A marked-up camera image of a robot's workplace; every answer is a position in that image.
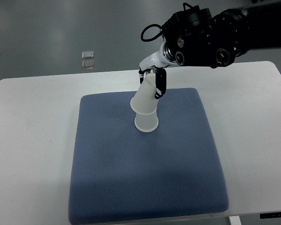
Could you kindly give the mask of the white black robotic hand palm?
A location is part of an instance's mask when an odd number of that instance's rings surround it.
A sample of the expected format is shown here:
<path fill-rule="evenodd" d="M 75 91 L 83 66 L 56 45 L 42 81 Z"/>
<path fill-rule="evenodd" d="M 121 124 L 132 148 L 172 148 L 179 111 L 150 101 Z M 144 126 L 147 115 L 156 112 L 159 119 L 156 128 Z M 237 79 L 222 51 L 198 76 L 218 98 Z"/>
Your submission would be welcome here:
<path fill-rule="evenodd" d="M 139 64 L 139 72 L 145 73 L 148 70 L 152 70 L 153 68 L 165 68 L 170 65 L 170 61 L 166 57 L 163 49 L 147 56 L 143 59 Z"/>

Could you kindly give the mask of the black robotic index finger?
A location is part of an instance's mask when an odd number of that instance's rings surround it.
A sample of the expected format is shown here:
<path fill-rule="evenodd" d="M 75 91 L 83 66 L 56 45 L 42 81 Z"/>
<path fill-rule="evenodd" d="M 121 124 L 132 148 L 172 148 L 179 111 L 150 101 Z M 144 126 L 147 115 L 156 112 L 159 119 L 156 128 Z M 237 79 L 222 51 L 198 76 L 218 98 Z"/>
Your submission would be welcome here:
<path fill-rule="evenodd" d="M 145 78 L 145 74 L 146 74 L 145 71 L 139 70 L 139 80 L 140 80 L 140 84 L 143 83 L 144 78 Z"/>

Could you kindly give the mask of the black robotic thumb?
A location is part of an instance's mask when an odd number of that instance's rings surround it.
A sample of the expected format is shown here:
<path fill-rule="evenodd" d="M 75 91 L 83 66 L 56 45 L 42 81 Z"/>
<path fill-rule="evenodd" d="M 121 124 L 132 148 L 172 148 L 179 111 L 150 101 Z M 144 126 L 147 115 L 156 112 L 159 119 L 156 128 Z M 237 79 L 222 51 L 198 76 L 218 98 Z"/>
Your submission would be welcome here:
<path fill-rule="evenodd" d="M 160 99 L 167 88 L 167 74 L 164 68 L 156 68 L 155 70 L 155 99 Z"/>

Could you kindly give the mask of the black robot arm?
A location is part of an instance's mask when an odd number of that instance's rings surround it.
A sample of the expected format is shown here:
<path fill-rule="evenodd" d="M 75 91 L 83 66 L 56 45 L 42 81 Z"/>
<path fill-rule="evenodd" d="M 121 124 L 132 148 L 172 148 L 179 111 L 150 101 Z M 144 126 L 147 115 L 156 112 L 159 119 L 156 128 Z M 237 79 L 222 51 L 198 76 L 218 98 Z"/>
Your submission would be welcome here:
<path fill-rule="evenodd" d="M 212 16 L 209 9 L 183 4 L 159 26 L 160 49 L 139 65 L 140 81 L 155 73 L 156 99 L 166 92 L 166 67 L 227 67 L 251 49 L 281 48 L 281 0 L 227 9 Z"/>

